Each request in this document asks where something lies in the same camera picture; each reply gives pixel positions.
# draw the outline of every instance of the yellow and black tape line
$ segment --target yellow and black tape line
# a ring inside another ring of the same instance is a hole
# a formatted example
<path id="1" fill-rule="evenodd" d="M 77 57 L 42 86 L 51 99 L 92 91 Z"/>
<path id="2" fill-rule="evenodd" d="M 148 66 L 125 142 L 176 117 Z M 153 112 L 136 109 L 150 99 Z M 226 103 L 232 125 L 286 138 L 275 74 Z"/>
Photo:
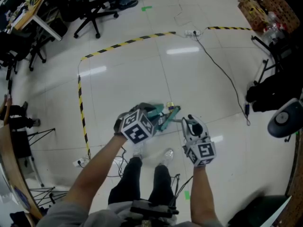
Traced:
<path id="1" fill-rule="evenodd" d="M 85 128 L 85 118 L 84 118 L 84 111 L 83 111 L 83 102 L 82 102 L 82 89 L 81 89 L 81 77 L 78 76 L 78 93 L 79 93 L 79 104 L 80 104 L 80 112 L 81 112 L 81 119 L 82 119 L 82 126 L 84 132 L 84 139 L 87 149 L 87 154 L 90 160 L 90 149 L 89 149 L 89 139 L 87 137 L 86 128 Z"/>
<path id="2" fill-rule="evenodd" d="M 142 41 L 142 40 L 149 39 L 149 38 L 156 38 L 156 37 L 160 37 L 160 36 L 175 35 L 175 34 L 176 34 L 176 32 L 166 32 L 166 33 L 159 33 L 159 34 L 153 34 L 153 35 L 146 35 L 146 36 L 142 36 L 142 37 L 135 38 L 135 39 L 132 39 L 132 40 L 128 40 L 128 41 L 125 41 L 123 43 L 115 44 L 113 46 L 110 46 L 110 47 L 108 47 L 106 49 L 103 49 L 101 51 L 97 51 L 93 54 L 86 55 L 86 56 L 81 58 L 81 61 L 86 60 L 86 59 L 88 59 L 90 57 L 93 57 L 95 55 L 99 55 L 99 54 L 104 53 L 106 51 L 110 51 L 110 50 L 113 50 L 115 48 L 121 47 L 123 45 L 131 44 L 131 43 L 136 42 L 136 41 Z"/>
<path id="3" fill-rule="evenodd" d="M 238 30 L 252 30 L 252 28 L 242 28 L 242 27 L 207 27 L 207 29 L 238 29 Z"/>

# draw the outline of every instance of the green tape mark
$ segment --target green tape mark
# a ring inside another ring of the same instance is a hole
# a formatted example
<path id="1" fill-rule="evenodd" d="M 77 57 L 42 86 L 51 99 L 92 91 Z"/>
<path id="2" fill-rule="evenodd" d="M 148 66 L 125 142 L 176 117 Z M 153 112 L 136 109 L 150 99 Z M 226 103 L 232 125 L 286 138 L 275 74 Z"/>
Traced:
<path id="1" fill-rule="evenodd" d="M 152 6 L 147 6 L 147 7 L 142 7 L 141 10 L 142 10 L 143 12 L 145 12 L 146 9 L 151 9 L 151 8 L 152 8 Z"/>
<path id="2" fill-rule="evenodd" d="M 186 200 L 190 200 L 189 191 L 184 191 L 184 194 L 185 194 L 185 199 L 186 199 Z"/>

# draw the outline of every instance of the white tiled floor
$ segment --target white tiled floor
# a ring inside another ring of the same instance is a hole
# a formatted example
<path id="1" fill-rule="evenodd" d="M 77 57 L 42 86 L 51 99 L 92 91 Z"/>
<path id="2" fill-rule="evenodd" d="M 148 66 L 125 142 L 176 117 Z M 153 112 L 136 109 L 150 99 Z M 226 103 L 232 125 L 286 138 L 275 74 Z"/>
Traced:
<path id="1" fill-rule="evenodd" d="M 80 173 L 72 162 L 86 155 L 78 102 L 78 64 L 81 57 L 117 43 L 153 33 L 176 31 L 179 35 L 150 38 L 116 48 L 84 60 L 82 98 L 86 129 L 94 156 L 113 135 L 116 117 L 140 102 L 173 101 L 182 110 L 177 118 L 194 114 L 207 123 L 217 140 L 217 158 L 207 167 L 219 219 L 227 221 L 255 192 L 285 192 L 294 156 L 294 137 L 289 143 L 267 132 L 274 112 L 250 114 L 251 126 L 237 104 L 230 81 L 212 63 L 199 44 L 182 38 L 184 30 L 208 26 L 249 24 L 238 9 L 237 0 L 139 0 L 139 5 L 98 21 L 101 38 L 95 38 L 88 25 L 78 39 L 73 32 L 81 23 L 73 22 L 63 40 L 46 46 L 47 62 L 35 62 L 29 72 L 27 62 L 19 67 L 13 86 L 16 104 L 29 102 L 28 115 L 39 117 L 40 130 L 56 128 L 32 146 L 42 179 L 51 184 L 70 186 Z M 152 6 L 145 12 L 141 7 Z M 246 85 L 256 78 L 261 62 L 268 58 L 251 40 L 252 31 L 205 30 L 201 43 L 232 78 L 243 104 Z M 195 48 L 196 52 L 168 54 L 168 50 Z M 176 157 L 171 175 L 181 174 L 180 184 L 192 175 L 192 164 L 185 157 L 180 127 L 171 124 L 151 139 L 144 149 L 141 193 L 152 191 L 154 167 L 165 148 L 174 148 Z M 126 158 L 132 146 L 126 143 Z M 113 164 L 110 175 L 117 174 Z M 91 211 L 107 206 L 110 189 L 119 178 L 108 178 L 96 195 Z M 191 183 L 184 189 L 190 190 Z M 178 221 L 189 220 L 189 201 L 182 193 L 178 199 Z"/>

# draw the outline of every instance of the gray sleeve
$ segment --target gray sleeve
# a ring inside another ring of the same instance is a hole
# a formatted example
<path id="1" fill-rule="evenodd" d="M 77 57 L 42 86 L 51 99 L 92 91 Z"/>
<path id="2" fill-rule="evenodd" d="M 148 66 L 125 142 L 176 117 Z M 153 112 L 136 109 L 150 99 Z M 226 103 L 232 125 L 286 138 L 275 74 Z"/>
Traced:
<path id="1" fill-rule="evenodd" d="M 223 227 L 223 225 L 218 220 L 208 220 L 201 225 L 194 224 L 192 222 L 184 222 L 175 225 L 176 227 Z"/>
<path id="2" fill-rule="evenodd" d="M 89 213 L 81 206 L 70 202 L 53 205 L 37 227 L 76 227 L 86 221 Z"/>

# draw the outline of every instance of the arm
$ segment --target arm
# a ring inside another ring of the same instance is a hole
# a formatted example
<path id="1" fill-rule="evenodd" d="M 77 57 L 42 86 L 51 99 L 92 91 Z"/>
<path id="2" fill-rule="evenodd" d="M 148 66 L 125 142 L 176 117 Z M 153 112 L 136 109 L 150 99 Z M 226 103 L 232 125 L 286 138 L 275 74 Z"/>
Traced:
<path id="1" fill-rule="evenodd" d="M 105 181 L 115 156 L 125 142 L 124 136 L 114 136 L 81 171 L 64 200 L 77 203 L 89 211 L 96 192 Z"/>
<path id="2" fill-rule="evenodd" d="M 0 114 L 2 113 L 2 111 L 3 111 L 4 107 L 5 107 L 5 104 L 6 104 L 7 100 L 8 100 L 8 96 L 5 94 L 5 95 L 4 95 L 3 103 L 2 103 L 2 105 L 1 105 L 1 107 L 0 107 Z"/>
<path id="3" fill-rule="evenodd" d="M 214 198 L 210 188 L 205 166 L 194 168 L 193 185 L 190 196 L 191 220 L 203 224 L 208 220 L 218 220 L 214 211 Z"/>
<path id="4" fill-rule="evenodd" d="M 4 125 L 7 125 L 9 123 L 9 109 L 10 109 L 12 104 L 13 104 L 12 99 L 9 98 L 8 102 L 7 102 L 7 109 L 6 109 L 6 112 L 5 112 L 5 117 L 4 117 L 4 120 L 3 120 Z"/>

